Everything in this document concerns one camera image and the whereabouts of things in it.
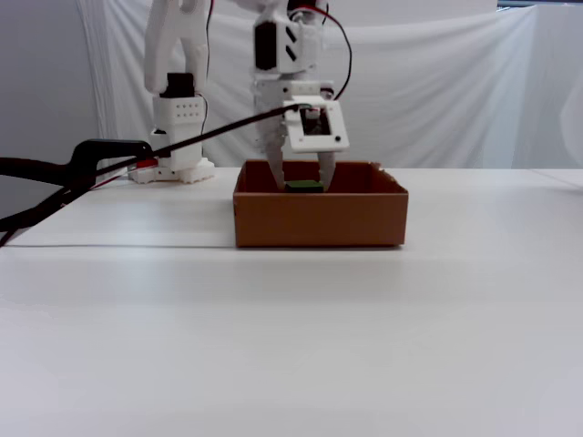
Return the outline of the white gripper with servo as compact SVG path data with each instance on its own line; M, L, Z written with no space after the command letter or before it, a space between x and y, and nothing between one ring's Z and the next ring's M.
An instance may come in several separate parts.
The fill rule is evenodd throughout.
M288 108L281 115L257 123L259 146L265 152L277 188L285 189L282 148L287 145L295 154L318 153L320 181L323 189L328 190L336 167L332 84L258 79L253 94L258 113Z

